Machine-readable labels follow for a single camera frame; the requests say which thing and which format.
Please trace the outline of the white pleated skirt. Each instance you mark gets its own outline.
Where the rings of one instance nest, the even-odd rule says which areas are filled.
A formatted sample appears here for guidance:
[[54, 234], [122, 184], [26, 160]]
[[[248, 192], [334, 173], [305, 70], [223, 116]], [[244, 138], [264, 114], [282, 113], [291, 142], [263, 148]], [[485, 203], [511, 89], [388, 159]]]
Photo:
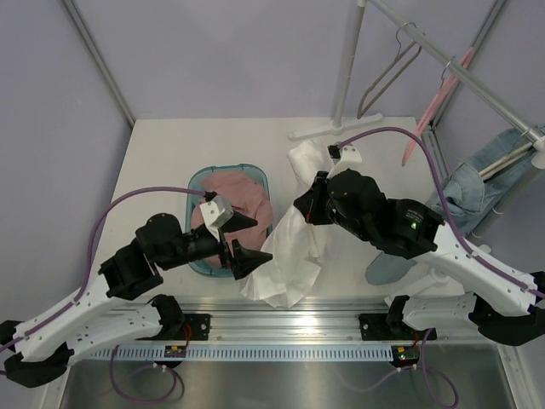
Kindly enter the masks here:
[[[287, 153], [297, 183], [296, 197], [309, 190], [318, 172], [332, 169], [333, 162], [321, 140], [307, 140]], [[304, 298], [323, 268], [328, 228], [305, 222], [292, 205], [261, 247], [272, 254], [267, 262], [243, 279], [240, 294], [273, 308], [291, 308]]]

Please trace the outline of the pink skirt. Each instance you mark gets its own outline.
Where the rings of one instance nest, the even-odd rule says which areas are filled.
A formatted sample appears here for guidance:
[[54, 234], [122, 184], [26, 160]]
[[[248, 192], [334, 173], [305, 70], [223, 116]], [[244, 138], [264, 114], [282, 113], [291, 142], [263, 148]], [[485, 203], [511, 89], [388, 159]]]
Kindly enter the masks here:
[[[214, 170], [205, 173], [196, 188], [220, 194], [229, 201], [235, 211], [257, 220], [258, 224], [255, 227], [225, 234], [230, 248], [232, 241], [236, 239], [243, 247], [259, 251], [267, 238], [267, 230], [273, 224], [273, 208], [261, 181], [252, 179], [242, 170]], [[191, 205], [191, 218], [186, 220], [191, 222], [191, 229], [204, 223], [199, 208], [201, 203], [203, 200], [198, 199], [195, 205]], [[200, 274], [220, 278], [232, 276], [230, 269], [221, 268], [218, 256], [197, 262], [197, 266]]]

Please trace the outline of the grey clothes hanger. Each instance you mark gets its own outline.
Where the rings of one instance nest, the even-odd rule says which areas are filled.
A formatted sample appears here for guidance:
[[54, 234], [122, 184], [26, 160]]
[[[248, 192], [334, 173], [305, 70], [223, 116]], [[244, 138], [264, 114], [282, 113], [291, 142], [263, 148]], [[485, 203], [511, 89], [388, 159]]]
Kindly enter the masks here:
[[363, 118], [384, 93], [399, 79], [422, 52], [422, 46], [415, 40], [403, 44], [399, 39], [401, 29], [395, 32], [397, 51], [391, 61], [370, 83], [362, 94], [356, 113], [356, 119]]

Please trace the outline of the pink clothes hanger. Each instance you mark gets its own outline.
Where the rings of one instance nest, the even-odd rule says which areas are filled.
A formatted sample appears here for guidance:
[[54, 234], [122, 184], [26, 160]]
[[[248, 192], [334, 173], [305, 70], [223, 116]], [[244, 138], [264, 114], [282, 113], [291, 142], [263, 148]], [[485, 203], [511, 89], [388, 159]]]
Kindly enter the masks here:
[[[429, 103], [425, 112], [422, 114], [416, 126], [414, 135], [418, 141], [422, 139], [422, 134], [424, 130], [427, 128], [429, 122], [435, 117], [439, 108], [442, 106], [443, 102], [445, 101], [446, 97], [455, 88], [457, 84], [458, 84], [458, 78], [452, 73], [446, 79], [442, 80], [442, 84], [440, 85], [437, 93], [432, 98], [431, 102]], [[414, 141], [413, 139], [410, 139], [407, 145], [405, 146], [404, 154], [401, 159], [402, 167], [405, 167], [407, 163], [409, 162], [410, 156], [413, 153], [415, 147], [416, 147], [416, 141]]]

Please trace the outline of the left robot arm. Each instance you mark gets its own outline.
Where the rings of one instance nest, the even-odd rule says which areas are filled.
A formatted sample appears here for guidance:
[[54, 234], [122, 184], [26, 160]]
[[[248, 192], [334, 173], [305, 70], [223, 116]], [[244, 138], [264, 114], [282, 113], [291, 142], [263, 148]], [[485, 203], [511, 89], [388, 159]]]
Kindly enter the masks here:
[[103, 314], [133, 302], [160, 286], [162, 271], [218, 256], [234, 279], [250, 275], [273, 259], [272, 254], [228, 243], [205, 225], [185, 233], [171, 214], [152, 216], [135, 238], [100, 265], [88, 286], [48, 312], [28, 321], [1, 324], [1, 344], [12, 351], [1, 371], [27, 388], [50, 383], [69, 366], [106, 348], [133, 340], [178, 337], [186, 324], [174, 297], [159, 294], [144, 307], [98, 322]]

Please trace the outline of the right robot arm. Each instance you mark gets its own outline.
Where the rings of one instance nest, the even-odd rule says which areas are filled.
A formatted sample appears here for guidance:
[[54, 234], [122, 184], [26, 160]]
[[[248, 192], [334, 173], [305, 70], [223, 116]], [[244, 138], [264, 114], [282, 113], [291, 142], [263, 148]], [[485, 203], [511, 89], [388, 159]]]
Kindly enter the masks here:
[[376, 181], [356, 170], [320, 171], [295, 200], [306, 223], [337, 225], [387, 255], [426, 263], [462, 284], [467, 293], [445, 298], [396, 296], [384, 319], [359, 316], [362, 335], [410, 340], [449, 329], [476, 328], [496, 343], [520, 346], [544, 333], [535, 290], [544, 274], [522, 274], [478, 248], [462, 246], [438, 213], [413, 199], [389, 199]]

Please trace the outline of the white wooden hanger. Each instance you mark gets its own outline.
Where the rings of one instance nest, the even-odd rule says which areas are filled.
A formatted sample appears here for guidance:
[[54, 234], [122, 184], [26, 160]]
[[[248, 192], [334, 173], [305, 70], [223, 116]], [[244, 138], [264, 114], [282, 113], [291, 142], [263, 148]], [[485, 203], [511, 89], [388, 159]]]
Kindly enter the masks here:
[[497, 173], [505, 170], [512, 164], [521, 160], [527, 153], [531, 151], [533, 144], [531, 142], [524, 144], [522, 147], [514, 149], [509, 154], [499, 158], [496, 162], [487, 166], [479, 172], [479, 177], [485, 181], [491, 179]]

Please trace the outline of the teal plastic basket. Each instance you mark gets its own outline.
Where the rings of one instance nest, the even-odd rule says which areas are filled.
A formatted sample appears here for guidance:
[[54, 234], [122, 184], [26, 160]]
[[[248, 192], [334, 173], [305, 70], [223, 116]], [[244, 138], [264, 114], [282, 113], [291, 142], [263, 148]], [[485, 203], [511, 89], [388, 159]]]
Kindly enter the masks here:
[[[190, 190], [203, 191], [203, 180], [213, 174], [228, 171], [241, 171], [245, 173], [252, 181], [261, 184], [268, 198], [270, 198], [269, 185], [267, 175], [257, 166], [253, 164], [236, 164], [225, 166], [209, 166], [196, 172], [188, 182]], [[184, 231], [188, 231], [191, 226], [192, 213], [198, 207], [199, 196], [188, 195], [186, 197], [186, 216]], [[232, 271], [224, 268], [213, 268], [206, 260], [190, 262], [189, 267], [198, 274], [213, 278], [228, 278], [232, 277]]]

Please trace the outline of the blue denim jacket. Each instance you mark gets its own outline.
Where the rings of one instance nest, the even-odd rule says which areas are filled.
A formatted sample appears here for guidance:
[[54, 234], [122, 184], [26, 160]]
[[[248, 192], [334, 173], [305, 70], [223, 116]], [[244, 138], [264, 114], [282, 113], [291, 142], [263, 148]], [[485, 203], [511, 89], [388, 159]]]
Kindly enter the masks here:
[[[450, 213], [463, 236], [467, 237], [491, 213], [493, 206], [533, 168], [531, 160], [536, 156], [536, 151], [532, 148], [490, 179], [484, 180], [479, 172], [524, 146], [525, 141], [527, 140], [515, 128], [505, 130], [460, 162], [442, 181], [443, 194]], [[426, 206], [446, 220], [435, 190]], [[415, 265], [414, 260], [381, 252], [367, 267], [365, 278], [371, 285], [392, 284], [402, 279]]]

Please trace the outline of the aluminium mounting rail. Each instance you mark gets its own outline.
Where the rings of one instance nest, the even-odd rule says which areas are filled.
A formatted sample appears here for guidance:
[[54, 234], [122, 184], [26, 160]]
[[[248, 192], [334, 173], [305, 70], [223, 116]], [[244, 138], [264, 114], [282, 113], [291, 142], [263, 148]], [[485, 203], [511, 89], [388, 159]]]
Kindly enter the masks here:
[[325, 345], [361, 343], [359, 315], [385, 313], [379, 301], [311, 299], [293, 308], [272, 308], [260, 302], [180, 300], [185, 313], [209, 314], [210, 345]]

